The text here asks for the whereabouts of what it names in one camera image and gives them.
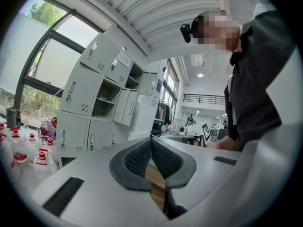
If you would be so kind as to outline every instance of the locker door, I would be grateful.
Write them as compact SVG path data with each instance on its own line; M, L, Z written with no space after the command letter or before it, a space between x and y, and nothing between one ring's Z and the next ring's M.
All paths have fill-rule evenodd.
M60 114L57 127L57 144L61 157L79 157L84 154L87 119Z
M138 99L138 91L137 90L130 90L122 118L122 123L128 126L131 125L132 118L135 112L135 107L137 104Z
M153 96L153 93L157 86L156 83L157 83L157 74L151 73L149 80L148 80L146 95Z
M65 86L60 109L88 116L101 78L81 64L76 64Z
M91 120L87 152L106 148L112 145L113 122Z
M111 65L109 66L105 76L107 78L112 79L116 83L119 83L120 85L124 86L127 81L130 69L131 66L127 68L120 61L114 59Z
M128 89L122 88L120 90L119 98L117 100L117 104L116 104L116 108L115 108L115 112L114 112L114 116L113 116L114 121L122 122L123 113L125 110L125 105L127 102L128 94L129 94Z
M81 55L81 63L104 75L117 47L103 34L98 34Z
M140 83L140 86L139 86L139 94L143 94L143 95L146 94L146 90L147 90L150 75L151 74L148 73L148 72L143 73L141 83Z

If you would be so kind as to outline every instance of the railing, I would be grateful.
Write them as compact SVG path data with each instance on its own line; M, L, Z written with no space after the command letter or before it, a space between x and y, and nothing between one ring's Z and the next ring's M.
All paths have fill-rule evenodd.
M183 94L183 102L225 105L224 96Z

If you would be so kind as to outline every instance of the tree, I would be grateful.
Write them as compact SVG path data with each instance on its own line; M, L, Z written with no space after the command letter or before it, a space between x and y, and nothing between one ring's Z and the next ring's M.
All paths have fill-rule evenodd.
M34 3L29 10L28 16L48 26L52 26L63 16L63 11L48 2L44 2L40 6Z

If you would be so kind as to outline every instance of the chair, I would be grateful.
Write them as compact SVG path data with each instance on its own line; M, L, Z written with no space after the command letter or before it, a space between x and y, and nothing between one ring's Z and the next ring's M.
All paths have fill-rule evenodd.
M220 129L218 132L218 136L216 138L216 141L222 140L226 136L227 130L226 129Z

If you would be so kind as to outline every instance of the white locker cabinet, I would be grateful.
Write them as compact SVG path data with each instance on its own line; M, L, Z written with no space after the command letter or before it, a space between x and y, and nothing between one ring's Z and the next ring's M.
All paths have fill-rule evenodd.
M139 87L139 94L153 96L157 84L157 73L144 72Z
M78 157L84 154L87 119L61 113L58 118L57 143L61 157Z
M132 68L132 63L127 68L122 62L120 62L116 57L113 59L112 63L110 64L105 76L107 78L112 79L116 83L124 86L126 84L129 72Z
M114 111L113 120L130 126L138 99L138 91L122 88Z
M113 122L91 120L87 152L111 146L113 137Z
M60 108L74 114L88 116L95 89L101 78L81 64L76 64L66 83Z
M117 47L102 34L97 35L94 41L82 53L80 61L104 75L117 52Z

